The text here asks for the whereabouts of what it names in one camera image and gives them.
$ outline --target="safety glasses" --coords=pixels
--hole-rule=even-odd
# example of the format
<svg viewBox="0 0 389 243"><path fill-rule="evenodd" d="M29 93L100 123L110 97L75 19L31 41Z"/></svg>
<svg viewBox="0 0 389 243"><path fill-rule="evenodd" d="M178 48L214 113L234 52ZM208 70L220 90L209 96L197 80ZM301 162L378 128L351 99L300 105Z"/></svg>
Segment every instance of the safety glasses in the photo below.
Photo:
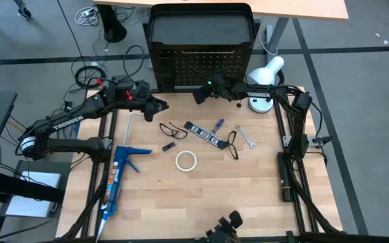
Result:
<svg viewBox="0 0 389 243"><path fill-rule="evenodd" d="M173 126L174 128L176 128L177 130L175 129L172 129L172 128L169 128L168 126L166 126L165 124L163 123L160 123L159 126L160 126L160 129L161 131L168 135L168 136L171 136L171 137L174 137L176 139L183 139L187 136L188 132L184 131L183 129L180 129L180 128L177 128L175 127L172 123L169 122L169 124L171 126Z"/></svg>
<svg viewBox="0 0 389 243"><path fill-rule="evenodd" d="M228 136L228 140L226 141L226 146L230 150L230 154L233 156L234 159L238 159L238 152L236 151L236 148L234 146L234 141L236 137L236 131L231 131Z"/></svg>

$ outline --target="wooden table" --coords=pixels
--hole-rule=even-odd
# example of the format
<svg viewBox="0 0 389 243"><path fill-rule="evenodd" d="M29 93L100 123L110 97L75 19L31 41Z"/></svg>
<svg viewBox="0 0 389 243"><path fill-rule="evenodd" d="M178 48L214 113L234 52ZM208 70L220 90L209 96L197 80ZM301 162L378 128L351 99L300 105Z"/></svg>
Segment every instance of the wooden table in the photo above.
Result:
<svg viewBox="0 0 389 243"><path fill-rule="evenodd" d="M152 7L161 3L247 3L253 14L278 16L267 49L274 53L289 18L348 20L344 0L93 0L97 5L133 5Z"/></svg>
<svg viewBox="0 0 389 243"><path fill-rule="evenodd" d="M237 108L236 102L223 99L207 99L197 105L187 93L155 96L167 101L170 108L156 114L150 123L137 116L132 118L127 145L153 152L130 156L140 174L129 167L124 170L118 211L107 222L101 239L199 238L213 228L220 217L227 217L233 210L239 211L244 221L238 228L240 237L284 236L288 230L298 234L294 206L291 202L282 202L280 194L276 156L282 145L274 110L267 114L254 113L248 108L247 100L242 108ZM129 115L128 111L118 111L114 144L122 144ZM235 161L228 149L221 151L205 144L194 134L176 140L159 129L160 122L172 122L182 128L187 121L212 129L221 118L225 122L217 133L219 138L226 140L238 124L257 144L256 148L250 149L238 133L234 144L240 159ZM97 136L98 129L99 119L84 120L78 138ZM306 133L315 134L310 113ZM164 153L161 147L170 142L175 142L176 146ZM197 156L198 163L192 172L184 173L175 166L175 157L183 150L190 150ZM307 154L304 162L313 202L331 224L340 229L322 156ZM85 161L70 174L57 236L70 228L85 205L91 167L92 163ZM303 203L302 210L309 229ZM91 215L90 234L96 212Z"/></svg>

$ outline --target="white desk lamp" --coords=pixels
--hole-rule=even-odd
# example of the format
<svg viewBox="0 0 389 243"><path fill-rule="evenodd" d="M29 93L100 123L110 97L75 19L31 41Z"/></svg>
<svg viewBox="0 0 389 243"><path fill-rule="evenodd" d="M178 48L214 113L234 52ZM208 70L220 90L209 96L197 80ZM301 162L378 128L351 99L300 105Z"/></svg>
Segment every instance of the white desk lamp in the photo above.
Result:
<svg viewBox="0 0 389 243"><path fill-rule="evenodd" d="M282 69L283 65L284 60L282 57L274 57L265 67L253 70L249 77L258 84L274 85L276 83L276 74ZM273 107L273 100L250 98L249 107L256 113L267 113Z"/></svg>

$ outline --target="screwdriver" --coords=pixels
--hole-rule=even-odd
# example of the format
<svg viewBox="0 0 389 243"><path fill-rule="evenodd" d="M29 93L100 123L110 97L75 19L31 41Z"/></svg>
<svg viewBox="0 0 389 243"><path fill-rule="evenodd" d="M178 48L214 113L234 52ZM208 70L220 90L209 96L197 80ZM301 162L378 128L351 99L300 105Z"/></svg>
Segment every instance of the screwdriver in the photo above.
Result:
<svg viewBox="0 0 389 243"><path fill-rule="evenodd" d="M223 123L224 123L224 119L220 119L215 125L214 129L211 131L211 135L214 135L219 130L219 128L222 127Z"/></svg>

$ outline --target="black mesh basket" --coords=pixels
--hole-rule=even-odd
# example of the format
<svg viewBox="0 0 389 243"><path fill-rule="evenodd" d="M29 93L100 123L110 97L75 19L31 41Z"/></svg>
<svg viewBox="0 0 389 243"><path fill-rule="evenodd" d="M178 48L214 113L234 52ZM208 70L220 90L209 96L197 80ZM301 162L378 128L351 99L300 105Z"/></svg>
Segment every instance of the black mesh basket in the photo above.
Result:
<svg viewBox="0 0 389 243"><path fill-rule="evenodd" d="M157 88L204 85L215 73L242 80L256 35L246 3L154 5L146 38Z"/></svg>

